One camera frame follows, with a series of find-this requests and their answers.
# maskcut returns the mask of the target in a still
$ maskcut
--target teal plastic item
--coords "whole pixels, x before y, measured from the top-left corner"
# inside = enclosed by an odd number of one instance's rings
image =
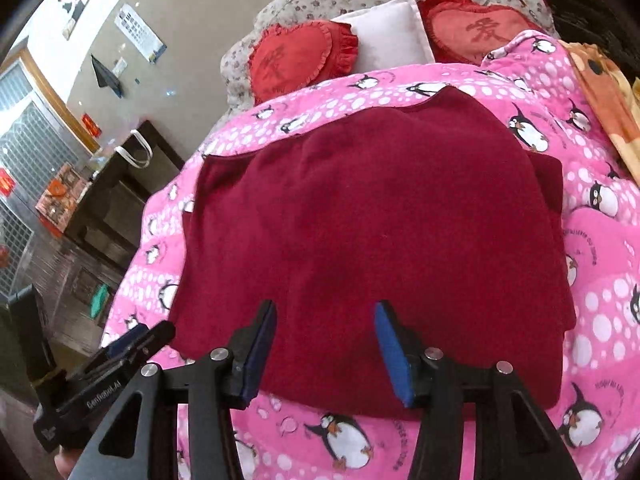
[[[100,316],[104,305],[109,299],[109,287],[104,283],[98,287],[97,292],[91,298],[91,319],[95,319]]]

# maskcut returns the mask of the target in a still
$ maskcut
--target metal screw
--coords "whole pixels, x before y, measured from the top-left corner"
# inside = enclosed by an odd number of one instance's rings
[[[152,375],[155,375],[157,371],[158,371],[158,365],[154,363],[149,363],[142,367],[142,370],[140,370],[140,373],[143,374],[145,377],[151,377]]]
[[[213,361],[224,361],[229,357],[229,350],[222,346],[220,348],[214,348],[209,354],[209,357],[211,357]]]
[[[432,361],[439,361],[444,357],[444,352],[439,348],[430,346],[424,351],[424,356]]]
[[[495,367],[498,368],[501,374],[509,375],[513,372],[513,365],[508,361],[498,361]]]

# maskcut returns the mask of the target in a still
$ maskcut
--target wooden door frame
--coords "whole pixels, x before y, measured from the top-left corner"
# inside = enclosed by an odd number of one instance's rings
[[[28,38],[24,38],[24,40],[11,49],[2,65],[0,65],[0,73],[7,70],[16,60],[20,60],[26,71],[35,81],[36,86],[44,97],[47,105],[49,105],[60,119],[62,119],[64,125],[71,131],[71,133],[73,133],[91,153],[95,153],[98,148],[100,148],[100,145],[91,136],[82,123],[74,117],[69,108],[66,107],[66,103],[49,84],[47,78],[44,77],[42,70],[40,70],[40,67],[38,67],[27,48],[27,40]]]

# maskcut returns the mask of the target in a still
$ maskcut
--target bag handle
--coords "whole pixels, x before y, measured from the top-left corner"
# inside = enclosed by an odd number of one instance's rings
[[[151,146],[149,145],[149,143],[146,142],[145,137],[143,137],[139,131],[132,130],[131,135],[133,135],[138,140],[140,145],[145,149],[146,160],[137,160],[136,158],[133,158],[133,156],[127,150],[125,150],[122,146],[116,146],[114,150],[117,153],[119,153],[122,156],[122,158],[126,160],[134,168],[138,168],[139,170],[144,170],[151,163],[151,157],[154,156],[154,152],[151,149]]]

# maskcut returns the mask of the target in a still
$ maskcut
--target penguin print blanket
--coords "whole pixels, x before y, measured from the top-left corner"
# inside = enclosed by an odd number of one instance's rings
[[[585,480],[615,478],[640,444],[640,191],[618,164],[566,51],[535,31],[520,33],[479,67],[403,66],[326,81],[210,133],[180,175],[148,200],[141,247],[114,300],[103,344],[139,322],[151,326],[167,317],[184,263],[182,213],[193,210],[203,154],[251,152],[354,110],[411,106],[446,85],[480,101],[523,149],[562,163],[566,271],[577,323],[565,335],[560,398],[547,413]],[[186,362],[169,347],[154,361],[164,368]],[[178,469],[186,479],[184,407],[178,418]],[[417,422],[325,413],[266,392],[232,420],[245,479],[403,480],[418,435]],[[465,480],[473,477],[474,433],[467,422]]]

